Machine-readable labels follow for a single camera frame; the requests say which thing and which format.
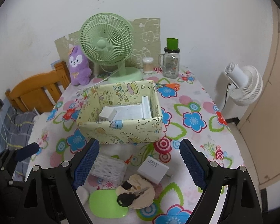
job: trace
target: wooden chair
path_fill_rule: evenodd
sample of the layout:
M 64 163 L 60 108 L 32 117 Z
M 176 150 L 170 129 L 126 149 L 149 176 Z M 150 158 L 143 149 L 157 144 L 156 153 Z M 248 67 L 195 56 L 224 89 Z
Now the wooden chair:
M 23 112 L 32 111 L 34 108 L 39 113 L 50 112 L 54 105 L 45 93 L 45 89 L 56 103 L 62 94 L 57 83 L 60 82 L 64 89 L 70 83 L 66 63 L 62 61 L 56 63 L 54 67 L 54 71 L 29 77 L 16 85 L 12 91 L 7 90 L 5 95 L 11 105 Z

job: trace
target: door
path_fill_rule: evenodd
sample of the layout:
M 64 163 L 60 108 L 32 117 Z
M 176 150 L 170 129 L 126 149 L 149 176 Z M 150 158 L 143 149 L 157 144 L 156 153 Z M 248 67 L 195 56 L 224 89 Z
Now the door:
M 275 58 L 263 94 L 240 126 L 250 150 L 260 188 L 280 180 L 280 11 Z

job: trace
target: fan base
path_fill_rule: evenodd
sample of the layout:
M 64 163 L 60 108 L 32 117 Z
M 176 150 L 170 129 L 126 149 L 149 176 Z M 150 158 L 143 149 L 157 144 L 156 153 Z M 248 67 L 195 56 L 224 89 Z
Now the fan base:
M 109 83 L 118 83 L 118 82 L 132 82 L 140 81 L 143 77 L 143 73 L 135 67 L 126 67 L 126 74 L 120 75 L 119 71 L 115 72 L 109 79 Z

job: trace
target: metal screw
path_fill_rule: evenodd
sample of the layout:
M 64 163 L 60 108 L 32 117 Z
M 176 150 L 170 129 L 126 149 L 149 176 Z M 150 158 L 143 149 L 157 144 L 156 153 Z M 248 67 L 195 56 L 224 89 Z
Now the metal screw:
M 61 166 L 62 167 L 67 167 L 69 165 L 69 161 L 63 161 Z
M 212 167 L 217 167 L 217 166 L 218 166 L 218 163 L 217 163 L 216 161 L 211 161 L 211 162 L 210 162 L 210 165 L 211 165 Z
M 247 168 L 245 166 L 240 166 L 239 167 L 241 171 L 246 172 Z
M 35 165 L 35 166 L 32 168 L 32 170 L 33 170 L 34 172 L 36 172 L 38 169 L 39 169 L 39 166 L 38 166 L 38 165 Z

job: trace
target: car key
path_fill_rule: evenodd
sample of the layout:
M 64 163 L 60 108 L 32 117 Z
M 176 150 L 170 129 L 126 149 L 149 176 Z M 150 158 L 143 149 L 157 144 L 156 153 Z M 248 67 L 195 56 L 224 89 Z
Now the car key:
M 134 200 L 139 198 L 139 196 L 144 194 L 144 192 L 148 189 L 149 189 L 148 187 L 145 187 L 144 189 L 140 189 L 139 191 L 136 191 L 134 193 L 120 194 L 117 197 L 117 203 L 122 207 L 128 207 L 133 203 Z

